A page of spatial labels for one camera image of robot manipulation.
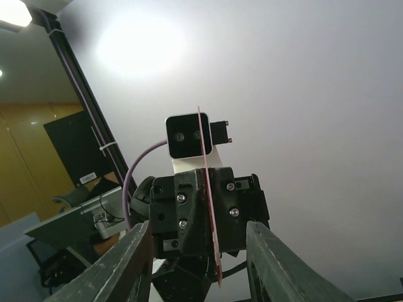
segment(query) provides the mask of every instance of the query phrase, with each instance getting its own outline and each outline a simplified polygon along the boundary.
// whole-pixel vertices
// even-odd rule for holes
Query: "screw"
[[[232,182],[227,184],[227,190],[228,191],[233,191],[235,189],[235,184],[233,184]]]
[[[154,193],[156,193],[156,194],[160,194],[162,192],[162,187],[160,187],[160,186],[155,186],[155,187],[153,187],[153,189],[154,189]]]
[[[180,203],[184,203],[186,201],[186,195],[178,194],[178,196],[176,197],[176,200],[178,200]]]
[[[183,230],[184,228],[186,228],[186,225],[188,224],[188,222],[186,220],[181,220],[179,221],[179,227]]]
[[[239,210],[237,208],[233,208],[233,209],[229,210],[229,215],[231,215],[232,217],[238,217]]]

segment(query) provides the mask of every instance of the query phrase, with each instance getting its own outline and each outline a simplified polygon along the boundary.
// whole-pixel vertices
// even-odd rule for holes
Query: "ceiling light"
[[[32,17],[25,3],[20,0],[0,0],[0,26],[25,27],[31,21]]]

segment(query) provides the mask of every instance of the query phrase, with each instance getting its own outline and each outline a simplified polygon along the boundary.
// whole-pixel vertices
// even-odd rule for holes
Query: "white label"
[[[81,182],[81,184],[86,184],[87,182],[93,181],[94,179],[96,179],[96,174],[95,174],[95,172],[92,172],[88,175],[82,176],[80,178],[80,182]]]

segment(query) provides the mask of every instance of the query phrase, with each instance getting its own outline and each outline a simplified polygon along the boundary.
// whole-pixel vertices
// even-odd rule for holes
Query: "office chair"
[[[59,210],[59,213],[62,213],[66,210],[67,207],[74,208],[79,206],[83,202],[87,201],[87,197],[89,194],[89,189],[86,186],[79,186],[72,191],[68,192],[64,196],[55,196],[52,198],[54,203],[64,203]]]
[[[53,247],[34,239],[26,247],[39,266],[40,284],[53,288],[67,284],[80,275],[86,266],[66,249],[56,250]]]

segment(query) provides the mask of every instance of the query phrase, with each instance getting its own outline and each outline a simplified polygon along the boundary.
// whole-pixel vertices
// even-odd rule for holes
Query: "metal bolt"
[[[178,200],[180,203],[184,203],[186,201],[186,195],[178,194],[178,196],[176,197],[176,200]]]
[[[186,225],[188,224],[188,222],[186,220],[181,220],[179,221],[179,227],[183,230],[184,228],[186,228]]]
[[[228,191],[233,191],[235,189],[235,184],[233,184],[232,182],[227,184],[227,190]]]
[[[229,215],[231,215],[232,217],[238,217],[239,210],[237,208],[233,208],[233,209],[229,210]]]

